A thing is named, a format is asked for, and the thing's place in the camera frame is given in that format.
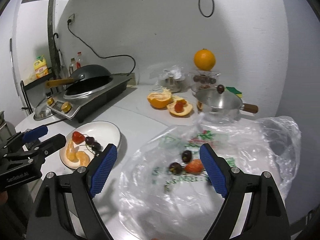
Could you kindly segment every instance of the white plate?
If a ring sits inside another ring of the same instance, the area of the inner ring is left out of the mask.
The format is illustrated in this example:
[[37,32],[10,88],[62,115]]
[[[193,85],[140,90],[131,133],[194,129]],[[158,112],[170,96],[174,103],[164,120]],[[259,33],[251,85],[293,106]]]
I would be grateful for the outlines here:
[[[80,127],[74,129],[71,133],[69,133],[66,136],[66,146],[72,139],[72,133],[75,131],[85,134],[85,136],[94,137],[94,139],[101,144],[102,149],[106,148],[109,143],[114,144],[118,148],[121,140],[121,132],[115,124],[106,121],[95,121],[81,125]],[[74,147],[78,151],[84,151],[85,153],[87,153],[87,155],[89,155],[90,157],[90,160],[92,160],[94,158],[94,155],[87,149],[84,144],[85,142],[81,143],[80,145],[76,145],[74,143]],[[62,163],[68,168],[75,170],[80,167],[80,161],[74,163],[67,159],[66,146],[60,149],[60,159]]]

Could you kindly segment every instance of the wok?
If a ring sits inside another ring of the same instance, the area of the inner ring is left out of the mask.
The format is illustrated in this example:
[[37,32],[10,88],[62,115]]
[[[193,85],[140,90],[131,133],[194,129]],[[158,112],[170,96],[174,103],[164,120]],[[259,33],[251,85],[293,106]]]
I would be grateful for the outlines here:
[[87,65],[75,70],[69,78],[49,80],[45,83],[46,88],[53,88],[63,85],[70,85],[75,82],[80,83],[85,80],[97,77],[109,77],[111,73],[100,65]]

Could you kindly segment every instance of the induction cooker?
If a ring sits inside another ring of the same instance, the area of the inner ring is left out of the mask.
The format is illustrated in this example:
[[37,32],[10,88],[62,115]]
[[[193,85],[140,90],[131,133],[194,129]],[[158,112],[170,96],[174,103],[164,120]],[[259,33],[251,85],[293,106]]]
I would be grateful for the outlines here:
[[55,93],[48,99],[48,107],[57,114],[82,123],[84,119],[127,87],[130,77],[101,76],[70,85],[66,91]]

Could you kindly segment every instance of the lid knob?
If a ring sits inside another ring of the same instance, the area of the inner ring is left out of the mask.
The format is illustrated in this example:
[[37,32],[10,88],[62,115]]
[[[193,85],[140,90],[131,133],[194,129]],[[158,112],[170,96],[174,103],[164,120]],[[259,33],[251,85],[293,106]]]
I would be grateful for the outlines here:
[[224,86],[223,85],[218,85],[217,86],[217,91],[219,94],[222,94],[224,92]]

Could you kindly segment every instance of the yellow bottle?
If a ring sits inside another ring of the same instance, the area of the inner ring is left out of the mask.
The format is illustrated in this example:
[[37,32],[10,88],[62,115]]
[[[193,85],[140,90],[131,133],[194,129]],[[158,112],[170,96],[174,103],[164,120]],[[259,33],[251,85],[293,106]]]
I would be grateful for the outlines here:
[[37,79],[49,74],[47,62],[43,55],[37,58],[37,61],[33,64],[33,67],[35,69]]

